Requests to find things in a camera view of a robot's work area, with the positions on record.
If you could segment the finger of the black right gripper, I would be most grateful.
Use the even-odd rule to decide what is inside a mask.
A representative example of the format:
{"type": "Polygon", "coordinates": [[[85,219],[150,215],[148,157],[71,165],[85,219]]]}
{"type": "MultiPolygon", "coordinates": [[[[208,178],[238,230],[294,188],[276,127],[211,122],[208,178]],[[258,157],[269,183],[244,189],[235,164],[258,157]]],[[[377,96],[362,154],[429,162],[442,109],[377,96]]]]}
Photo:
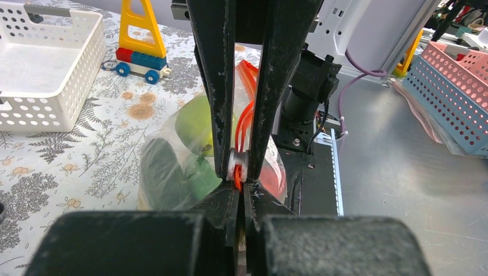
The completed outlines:
{"type": "Polygon", "coordinates": [[[254,100],[247,177],[260,176],[277,107],[296,71],[321,1],[270,1],[254,100]]]}
{"type": "Polygon", "coordinates": [[[215,172],[226,179],[234,100],[236,1],[187,1],[195,55],[211,111],[215,172]]]}

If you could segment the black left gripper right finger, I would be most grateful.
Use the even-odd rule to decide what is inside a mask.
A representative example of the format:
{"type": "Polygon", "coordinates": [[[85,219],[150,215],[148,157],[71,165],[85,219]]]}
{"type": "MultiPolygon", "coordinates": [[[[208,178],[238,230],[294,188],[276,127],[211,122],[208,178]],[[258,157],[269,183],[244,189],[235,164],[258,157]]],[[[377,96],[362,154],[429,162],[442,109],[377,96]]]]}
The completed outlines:
{"type": "Polygon", "coordinates": [[[298,216],[259,183],[243,187],[251,275],[430,275],[412,231],[390,217],[298,216]]]}

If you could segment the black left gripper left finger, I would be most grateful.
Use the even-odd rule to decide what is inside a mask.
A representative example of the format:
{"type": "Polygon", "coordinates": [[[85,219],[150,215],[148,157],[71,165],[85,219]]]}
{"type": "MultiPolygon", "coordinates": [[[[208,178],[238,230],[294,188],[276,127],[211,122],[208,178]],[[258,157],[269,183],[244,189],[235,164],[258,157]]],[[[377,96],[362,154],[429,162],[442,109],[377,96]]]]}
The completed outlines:
{"type": "Polygon", "coordinates": [[[26,275],[235,275],[239,191],[222,182],[187,211],[60,216],[26,275]]]}

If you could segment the red orange toy mango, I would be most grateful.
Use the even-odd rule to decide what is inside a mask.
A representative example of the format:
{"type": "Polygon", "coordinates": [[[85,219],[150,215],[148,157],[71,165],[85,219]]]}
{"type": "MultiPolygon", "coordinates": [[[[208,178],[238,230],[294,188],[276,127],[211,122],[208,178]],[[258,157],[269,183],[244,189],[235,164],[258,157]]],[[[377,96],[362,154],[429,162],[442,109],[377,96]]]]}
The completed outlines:
{"type": "Polygon", "coordinates": [[[259,180],[267,191],[284,203],[287,197],[286,171],[277,152],[266,153],[259,180]]]}

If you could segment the dark green toy cucumber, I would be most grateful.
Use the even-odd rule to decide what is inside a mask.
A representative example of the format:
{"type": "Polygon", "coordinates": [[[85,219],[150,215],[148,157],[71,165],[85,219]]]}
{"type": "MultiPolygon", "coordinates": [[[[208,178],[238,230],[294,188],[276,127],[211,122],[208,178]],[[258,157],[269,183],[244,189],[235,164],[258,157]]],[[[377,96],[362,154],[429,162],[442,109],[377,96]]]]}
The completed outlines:
{"type": "Polygon", "coordinates": [[[172,146],[163,138],[149,141],[143,149],[139,174],[142,208],[186,210],[192,196],[172,146]]]}

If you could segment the clear zip bag orange zipper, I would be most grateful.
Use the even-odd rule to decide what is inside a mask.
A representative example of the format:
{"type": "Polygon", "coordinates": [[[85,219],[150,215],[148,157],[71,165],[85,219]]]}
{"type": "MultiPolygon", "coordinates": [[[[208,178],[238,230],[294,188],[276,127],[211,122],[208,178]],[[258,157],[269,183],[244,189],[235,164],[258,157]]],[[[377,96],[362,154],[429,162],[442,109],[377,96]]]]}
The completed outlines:
{"type": "MultiPolygon", "coordinates": [[[[239,123],[239,118],[243,113],[243,111],[245,111],[247,106],[252,106],[250,105],[250,103],[255,98],[258,68],[244,59],[239,61],[234,68],[235,68],[234,69],[235,72],[234,97],[235,98],[234,98],[234,106],[233,106],[233,114],[232,114],[231,147],[236,148],[236,150],[239,151],[241,150],[244,151],[247,150],[249,147],[253,111],[249,111],[246,117],[240,123],[239,123]]],[[[156,138],[165,139],[172,146],[176,154],[177,160],[184,172],[190,157],[198,156],[198,155],[195,155],[192,152],[190,152],[190,150],[188,150],[186,146],[181,142],[180,138],[176,133],[174,126],[175,126],[176,115],[178,111],[179,109],[168,118],[168,120],[163,124],[160,130],[156,131],[155,133],[152,133],[147,137],[144,146],[149,141],[154,140],[156,138]]],[[[274,143],[271,136],[269,136],[266,153],[267,152],[268,153],[277,152],[279,154],[276,144],[274,143]]],[[[210,164],[215,170],[214,153],[213,153],[213,157],[205,157],[205,158],[210,162],[210,164]]],[[[138,190],[138,206],[136,210],[147,211],[147,209],[142,208],[142,200],[140,198],[139,191],[140,191],[140,187],[138,190]]],[[[191,207],[195,206],[199,201],[197,201],[194,198],[194,196],[192,196],[191,207]]]]}

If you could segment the green toy apple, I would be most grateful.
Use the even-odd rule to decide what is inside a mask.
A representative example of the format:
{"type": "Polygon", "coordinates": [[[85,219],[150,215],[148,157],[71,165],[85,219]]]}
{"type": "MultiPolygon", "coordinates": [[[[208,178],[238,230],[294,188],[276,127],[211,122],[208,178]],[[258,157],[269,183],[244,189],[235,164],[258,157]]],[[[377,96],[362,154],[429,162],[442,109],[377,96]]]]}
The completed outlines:
{"type": "Polygon", "coordinates": [[[175,130],[190,152],[213,157],[213,138],[209,102],[206,95],[196,96],[176,115],[175,130]]]}

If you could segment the light green toy pepper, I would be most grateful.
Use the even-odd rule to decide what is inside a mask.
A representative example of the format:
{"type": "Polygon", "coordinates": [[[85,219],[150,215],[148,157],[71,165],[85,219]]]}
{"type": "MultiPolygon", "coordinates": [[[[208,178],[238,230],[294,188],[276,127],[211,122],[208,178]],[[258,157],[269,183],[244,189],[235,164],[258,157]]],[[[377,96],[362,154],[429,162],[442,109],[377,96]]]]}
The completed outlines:
{"type": "Polygon", "coordinates": [[[191,156],[184,174],[189,191],[197,201],[202,200],[221,183],[210,162],[202,156],[191,156]]]}

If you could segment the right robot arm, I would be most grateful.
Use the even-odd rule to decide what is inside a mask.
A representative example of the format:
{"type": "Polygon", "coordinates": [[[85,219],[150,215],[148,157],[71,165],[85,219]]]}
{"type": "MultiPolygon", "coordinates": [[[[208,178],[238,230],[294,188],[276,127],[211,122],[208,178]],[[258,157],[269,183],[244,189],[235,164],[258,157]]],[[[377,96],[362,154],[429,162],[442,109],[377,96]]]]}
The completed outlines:
{"type": "Polygon", "coordinates": [[[279,144],[309,154],[317,132],[313,116],[338,86],[340,59],[368,1],[187,1],[195,56],[208,98],[215,172],[231,179],[234,135],[234,47],[262,47],[253,97],[248,161],[242,171],[256,180],[264,162],[275,113],[279,144]]]}

